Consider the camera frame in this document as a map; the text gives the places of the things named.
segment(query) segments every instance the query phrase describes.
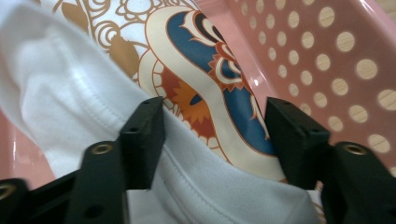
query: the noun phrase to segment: printed fabric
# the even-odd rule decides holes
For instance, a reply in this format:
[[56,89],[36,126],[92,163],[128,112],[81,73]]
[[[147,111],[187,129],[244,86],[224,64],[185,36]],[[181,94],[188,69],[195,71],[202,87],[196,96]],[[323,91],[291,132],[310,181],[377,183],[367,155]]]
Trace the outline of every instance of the printed fabric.
[[[148,98],[76,27],[28,1],[0,0],[0,109],[56,177],[78,168],[84,148],[116,139]],[[318,223],[306,191],[230,165],[170,111],[164,124],[151,190],[127,191],[132,223]]]
[[190,0],[42,0],[78,25],[214,153],[285,181],[256,99],[219,31]]

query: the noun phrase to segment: pink polka dot surface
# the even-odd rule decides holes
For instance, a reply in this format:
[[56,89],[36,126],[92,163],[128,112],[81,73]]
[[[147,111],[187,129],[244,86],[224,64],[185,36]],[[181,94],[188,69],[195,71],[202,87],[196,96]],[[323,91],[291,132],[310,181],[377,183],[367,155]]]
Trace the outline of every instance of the pink polka dot surface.
[[[216,22],[214,15],[213,22],[246,71],[262,111],[267,96],[290,101],[332,132],[332,144],[365,145],[395,175],[394,1],[221,2],[235,26]],[[214,13],[202,10],[209,19]],[[241,37],[231,37],[230,30]]]

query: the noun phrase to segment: white cloth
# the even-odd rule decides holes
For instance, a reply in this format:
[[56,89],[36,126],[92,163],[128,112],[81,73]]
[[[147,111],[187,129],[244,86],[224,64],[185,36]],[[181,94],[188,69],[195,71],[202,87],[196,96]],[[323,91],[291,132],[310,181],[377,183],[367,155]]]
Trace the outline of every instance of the white cloth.
[[[114,140],[147,98],[76,28],[0,0],[0,107],[57,177],[85,147]],[[318,223],[304,190],[231,166],[168,112],[165,128],[152,190],[128,192],[133,223]]]

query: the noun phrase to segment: white fabric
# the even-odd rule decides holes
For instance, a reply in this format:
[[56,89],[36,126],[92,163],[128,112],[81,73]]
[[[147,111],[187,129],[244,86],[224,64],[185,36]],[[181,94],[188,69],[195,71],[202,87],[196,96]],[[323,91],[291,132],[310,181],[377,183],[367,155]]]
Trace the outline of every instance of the white fabric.
[[[147,95],[86,36],[22,1],[0,0],[0,106],[57,177],[114,140]],[[171,114],[152,190],[128,192],[133,223],[318,223],[308,194],[231,166]]]

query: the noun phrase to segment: pink surface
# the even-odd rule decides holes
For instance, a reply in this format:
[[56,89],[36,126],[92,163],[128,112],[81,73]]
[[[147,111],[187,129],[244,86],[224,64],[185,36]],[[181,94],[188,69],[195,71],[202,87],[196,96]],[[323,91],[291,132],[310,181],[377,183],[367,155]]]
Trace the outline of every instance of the pink surface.
[[[333,143],[370,147],[395,172],[396,26],[374,1],[198,5],[224,35],[262,111],[267,96],[291,101],[332,131]],[[305,32],[312,46],[304,45]]]
[[0,112],[0,179],[24,178],[36,189],[54,176],[41,150]]

